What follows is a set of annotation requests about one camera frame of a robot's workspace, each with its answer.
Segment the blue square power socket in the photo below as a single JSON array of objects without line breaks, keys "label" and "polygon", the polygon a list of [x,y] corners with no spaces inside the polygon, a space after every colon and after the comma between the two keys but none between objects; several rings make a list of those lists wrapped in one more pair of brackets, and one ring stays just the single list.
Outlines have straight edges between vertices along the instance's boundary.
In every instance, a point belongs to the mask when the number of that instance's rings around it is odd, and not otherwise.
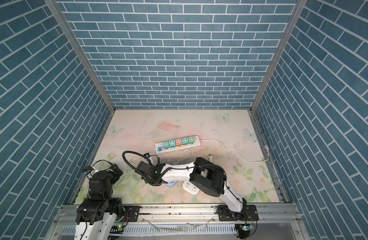
[{"label": "blue square power socket", "polygon": [[174,187],[177,183],[178,183],[178,181],[172,181],[172,182],[167,183],[167,184],[166,184],[166,186],[167,186],[167,187],[169,187],[169,188],[172,188],[172,187]]}]

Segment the green plug adapter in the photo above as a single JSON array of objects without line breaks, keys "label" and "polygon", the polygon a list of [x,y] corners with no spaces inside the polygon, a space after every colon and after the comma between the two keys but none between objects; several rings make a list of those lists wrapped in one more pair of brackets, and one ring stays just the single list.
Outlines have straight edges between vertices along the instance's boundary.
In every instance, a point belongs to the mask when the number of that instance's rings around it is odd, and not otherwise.
[{"label": "green plug adapter", "polygon": [[196,141],[196,138],[194,136],[188,137],[188,143],[193,144]]}]

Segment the teal plug adapter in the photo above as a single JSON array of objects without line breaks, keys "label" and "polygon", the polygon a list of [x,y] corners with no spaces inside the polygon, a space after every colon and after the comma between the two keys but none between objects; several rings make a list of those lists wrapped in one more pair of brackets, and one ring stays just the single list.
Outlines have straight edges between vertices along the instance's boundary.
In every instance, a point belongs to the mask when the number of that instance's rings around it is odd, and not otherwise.
[{"label": "teal plug adapter", "polygon": [[189,138],[182,138],[182,144],[187,145],[189,143]]},{"label": "teal plug adapter", "polygon": [[169,142],[163,142],[163,149],[168,149],[170,147]]},{"label": "teal plug adapter", "polygon": [[169,147],[170,148],[173,148],[173,147],[175,147],[176,146],[176,141],[175,140],[171,140],[171,141],[169,141]]}]

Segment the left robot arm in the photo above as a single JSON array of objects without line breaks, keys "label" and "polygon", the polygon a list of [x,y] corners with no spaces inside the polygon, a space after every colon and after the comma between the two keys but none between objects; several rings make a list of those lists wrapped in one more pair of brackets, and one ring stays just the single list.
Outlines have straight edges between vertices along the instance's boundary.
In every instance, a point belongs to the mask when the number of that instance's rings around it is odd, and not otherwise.
[{"label": "left robot arm", "polygon": [[124,217],[120,198],[113,198],[113,186],[123,175],[123,171],[110,163],[105,170],[97,170],[93,165],[83,169],[89,180],[87,197],[77,207],[75,240],[108,240],[115,221]]}]

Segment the pink plug adapter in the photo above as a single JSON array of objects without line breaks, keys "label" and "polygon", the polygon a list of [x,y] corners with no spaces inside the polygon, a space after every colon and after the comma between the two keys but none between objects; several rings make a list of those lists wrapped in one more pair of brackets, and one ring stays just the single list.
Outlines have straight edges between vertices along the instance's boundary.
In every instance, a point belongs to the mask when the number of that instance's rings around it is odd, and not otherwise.
[{"label": "pink plug adapter", "polygon": [[182,139],[176,139],[176,146],[181,146],[182,144]]}]

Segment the white square power socket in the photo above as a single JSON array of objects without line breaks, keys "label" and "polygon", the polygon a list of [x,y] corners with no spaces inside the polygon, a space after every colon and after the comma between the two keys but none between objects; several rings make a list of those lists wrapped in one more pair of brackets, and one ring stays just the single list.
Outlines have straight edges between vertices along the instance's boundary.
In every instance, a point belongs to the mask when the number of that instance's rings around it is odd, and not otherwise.
[{"label": "white square power socket", "polygon": [[200,189],[189,181],[184,181],[182,184],[183,189],[191,195],[197,195]]}]

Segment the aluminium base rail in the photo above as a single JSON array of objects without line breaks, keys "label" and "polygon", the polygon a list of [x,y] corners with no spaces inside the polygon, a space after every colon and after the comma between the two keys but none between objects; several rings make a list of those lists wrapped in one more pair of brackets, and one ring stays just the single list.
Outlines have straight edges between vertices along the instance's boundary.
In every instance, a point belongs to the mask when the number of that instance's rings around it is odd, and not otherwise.
[{"label": "aluminium base rail", "polygon": [[[236,221],[219,204],[144,204],[136,222],[115,221],[109,240],[307,240],[301,216],[291,203],[247,205],[247,220]],[[64,205],[47,240],[75,240],[77,206]]]}]

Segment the teal plug adapter top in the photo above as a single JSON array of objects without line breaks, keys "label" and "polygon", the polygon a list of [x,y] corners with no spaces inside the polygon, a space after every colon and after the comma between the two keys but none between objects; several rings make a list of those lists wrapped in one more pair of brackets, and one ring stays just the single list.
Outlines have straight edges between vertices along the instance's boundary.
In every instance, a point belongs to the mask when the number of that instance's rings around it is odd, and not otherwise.
[{"label": "teal plug adapter top", "polygon": [[163,142],[163,149],[168,149],[170,147],[169,142]]}]

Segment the white long power strip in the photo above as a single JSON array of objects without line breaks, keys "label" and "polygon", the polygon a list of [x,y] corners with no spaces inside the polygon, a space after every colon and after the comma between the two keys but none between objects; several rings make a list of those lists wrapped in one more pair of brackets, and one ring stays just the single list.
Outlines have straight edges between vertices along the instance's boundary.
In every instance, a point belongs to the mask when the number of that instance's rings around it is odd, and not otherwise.
[{"label": "white long power strip", "polygon": [[200,141],[199,136],[194,136],[194,137],[196,138],[196,141],[193,144],[175,146],[173,148],[168,148],[168,149],[163,149],[163,142],[156,143],[154,151],[157,154],[163,154],[163,153],[169,153],[169,152],[174,152],[174,151],[183,151],[183,150],[186,150],[186,149],[201,146],[201,141]]}]

